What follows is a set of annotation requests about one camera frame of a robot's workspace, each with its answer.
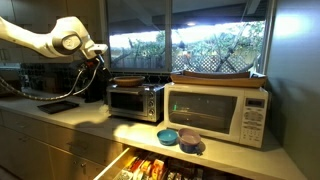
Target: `white microwave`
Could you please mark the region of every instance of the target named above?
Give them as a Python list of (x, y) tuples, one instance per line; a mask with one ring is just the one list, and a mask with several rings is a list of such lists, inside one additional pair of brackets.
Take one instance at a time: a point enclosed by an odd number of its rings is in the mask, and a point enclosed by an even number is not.
[(164, 87), (164, 124), (261, 148), (267, 105), (268, 92), (263, 88), (168, 83)]

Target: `window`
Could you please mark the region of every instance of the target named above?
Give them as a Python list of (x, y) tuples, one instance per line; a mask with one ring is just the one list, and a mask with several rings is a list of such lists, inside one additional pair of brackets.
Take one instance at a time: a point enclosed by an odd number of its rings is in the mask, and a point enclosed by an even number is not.
[(263, 73), (268, 0), (108, 0), (112, 71)]

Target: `toaster oven handle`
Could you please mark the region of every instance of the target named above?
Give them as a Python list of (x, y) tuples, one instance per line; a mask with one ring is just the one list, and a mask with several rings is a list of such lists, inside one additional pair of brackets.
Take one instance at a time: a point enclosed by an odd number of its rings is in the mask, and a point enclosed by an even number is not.
[(118, 90), (118, 89), (117, 89), (117, 90), (109, 90), (109, 92), (140, 95), (142, 91), (125, 91), (125, 90)]

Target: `microwave control panel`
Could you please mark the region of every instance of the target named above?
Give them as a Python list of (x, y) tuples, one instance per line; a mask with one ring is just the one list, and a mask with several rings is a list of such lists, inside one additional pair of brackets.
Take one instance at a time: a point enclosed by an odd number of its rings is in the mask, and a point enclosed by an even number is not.
[(265, 99), (246, 99), (240, 144), (261, 148), (266, 119), (265, 101)]

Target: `microwave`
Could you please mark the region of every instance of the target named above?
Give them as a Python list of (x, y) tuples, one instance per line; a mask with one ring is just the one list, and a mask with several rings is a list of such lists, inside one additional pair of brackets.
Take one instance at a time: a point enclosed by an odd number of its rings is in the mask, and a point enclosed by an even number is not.
[(164, 86), (144, 84), (137, 87), (107, 87), (109, 114), (157, 122), (163, 118)]
[(261, 148), (269, 98), (265, 89), (175, 83), (164, 89), (167, 128), (190, 128), (209, 138)]

